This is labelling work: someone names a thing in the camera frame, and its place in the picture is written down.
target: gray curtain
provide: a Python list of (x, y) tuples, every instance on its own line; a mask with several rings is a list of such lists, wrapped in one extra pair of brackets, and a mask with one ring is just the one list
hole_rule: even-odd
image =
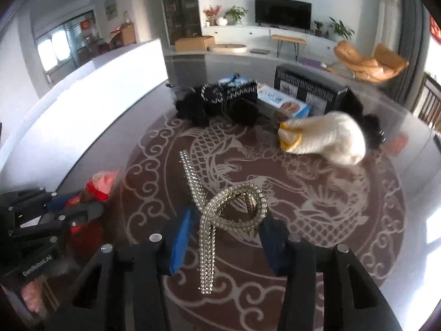
[(424, 78), (429, 47), (429, 12), (421, 0), (402, 1), (402, 24), (398, 54), (409, 61), (409, 67), (382, 89), (394, 101), (411, 110)]

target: white plush toy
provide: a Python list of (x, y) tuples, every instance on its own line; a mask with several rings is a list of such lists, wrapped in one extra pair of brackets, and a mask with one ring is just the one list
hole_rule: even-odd
[(290, 119), (280, 124), (281, 149), (294, 154), (318, 153), (338, 165), (360, 162), (366, 145), (359, 125), (346, 113)]

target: screw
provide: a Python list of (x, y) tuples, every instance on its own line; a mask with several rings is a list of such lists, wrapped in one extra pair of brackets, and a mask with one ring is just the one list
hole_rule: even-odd
[(291, 233), (288, 235), (288, 240), (292, 241), (293, 243), (298, 243), (302, 238), (299, 234)]
[(111, 244), (104, 244), (103, 246), (101, 246), (101, 251), (105, 254), (111, 252), (113, 249), (113, 246)]
[(339, 252), (347, 253), (349, 251), (349, 247), (346, 244), (338, 244), (337, 250)]
[(149, 240), (150, 240), (152, 243), (157, 243), (158, 241), (161, 241), (161, 240), (162, 240), (162, 235), (159, 234), (159, 233), (154, 233), (154, 234), (152, 234), (152, 235), (149, 236)]

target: television screen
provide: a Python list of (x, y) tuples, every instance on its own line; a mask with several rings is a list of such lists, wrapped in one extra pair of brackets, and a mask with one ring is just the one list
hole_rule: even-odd
[(311, 4), (294, 0), (254, 0), (256, 22), (278, 26), (311, 28)]

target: tv cabinet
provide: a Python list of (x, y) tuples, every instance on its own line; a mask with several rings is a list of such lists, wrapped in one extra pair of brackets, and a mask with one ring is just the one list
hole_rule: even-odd
[[(300, 46), (300, 58), (310, 58), (325, 63), (337, 61), (334, 54), (336, 42), (301, 31), (249, 25), (209, 26), (202, 27), (202, 35), (214, 36), (216, 43), (219, 44), (245, 44), (249, 49), (260, 48), (270, 50), (274, 56), (276, 55), (277, 41), (271, 38), (272, 35), (294, 37), (306, 41), (305, 46)], [(281, 57), (295, 60), (294, 46), (292, 44), (284, 45), (281, 50)]]

